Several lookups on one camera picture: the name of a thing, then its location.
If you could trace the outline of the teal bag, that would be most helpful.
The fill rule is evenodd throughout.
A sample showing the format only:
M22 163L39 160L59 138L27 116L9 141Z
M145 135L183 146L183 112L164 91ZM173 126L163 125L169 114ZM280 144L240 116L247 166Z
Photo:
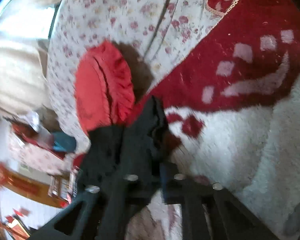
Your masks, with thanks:
M73 153L76 150L77 142L74 137L64 132L54 132L52 149L57 152Z

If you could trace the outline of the red white plush blanket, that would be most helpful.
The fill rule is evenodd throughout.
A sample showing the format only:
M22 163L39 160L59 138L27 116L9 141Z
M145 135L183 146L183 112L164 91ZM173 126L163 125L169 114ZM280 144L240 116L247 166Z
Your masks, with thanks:
M128 0L180 169L300 237L300 0Z

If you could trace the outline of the red round ruffled cushion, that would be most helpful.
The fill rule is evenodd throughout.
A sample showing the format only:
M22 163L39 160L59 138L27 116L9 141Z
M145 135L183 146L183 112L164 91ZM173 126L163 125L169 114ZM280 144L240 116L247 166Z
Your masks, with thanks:
M105 40L80 59L75 78L77 117L84 133L124 124L135 102L132 75L120 51Z

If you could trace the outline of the beige curtain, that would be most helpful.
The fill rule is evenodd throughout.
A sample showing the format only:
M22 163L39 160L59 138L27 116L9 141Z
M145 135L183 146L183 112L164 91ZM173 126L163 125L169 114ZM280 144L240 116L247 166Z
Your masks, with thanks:
M47 52L61 0L10 0L0 8L0 115L50 106Z

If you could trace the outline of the black pants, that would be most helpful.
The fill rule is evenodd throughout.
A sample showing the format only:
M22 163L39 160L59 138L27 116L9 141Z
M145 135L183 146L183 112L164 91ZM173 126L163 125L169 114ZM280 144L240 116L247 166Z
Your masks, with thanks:
M99 127L88 133L90 149L76 179L78 193L96 186L107 199L122 198L137 177L134 187L148 187L159 176L160 163L167 157L164 136L168 122L159 99L150 97L139 117L128 126Z

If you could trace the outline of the red chinese knot decoration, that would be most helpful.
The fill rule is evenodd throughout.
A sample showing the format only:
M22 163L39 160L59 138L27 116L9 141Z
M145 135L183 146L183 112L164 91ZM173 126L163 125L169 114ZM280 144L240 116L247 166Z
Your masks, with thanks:
M3 163L0 163L0 186L5 186L9 189L22 191L23 193L34 196L40 194L40 185L33 179L9 170Z

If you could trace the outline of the floral white quilt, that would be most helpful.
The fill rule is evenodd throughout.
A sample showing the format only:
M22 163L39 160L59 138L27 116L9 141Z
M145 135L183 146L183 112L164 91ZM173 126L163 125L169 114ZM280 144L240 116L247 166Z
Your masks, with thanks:
M121 51L130 66L136 97L174 69L210 32L218 17L207 0L62 0L50 38L47 81L61 129L77 141L90 141L76 111L75 74L82 55L104 40Z

